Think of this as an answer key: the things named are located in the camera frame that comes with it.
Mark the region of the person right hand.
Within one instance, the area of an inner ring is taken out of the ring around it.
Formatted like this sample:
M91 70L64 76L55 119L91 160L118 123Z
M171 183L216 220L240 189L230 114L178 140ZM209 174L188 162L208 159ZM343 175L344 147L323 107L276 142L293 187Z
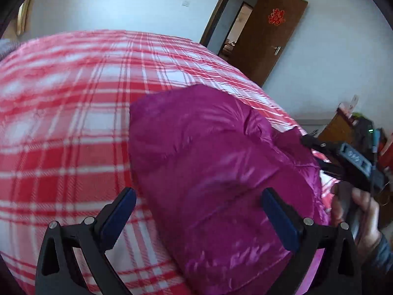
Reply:
M330 211L331 224L333 226L338 226L344 221L344 211L338 196L343 188L344 183L338 182L330 190L334 195ZM357 242L359 262L363 263L382 239L382 233L378 230L379 204L371 197L370 193L355 187L350 188L352 189L352 201L364 213L360 225L360 239Z

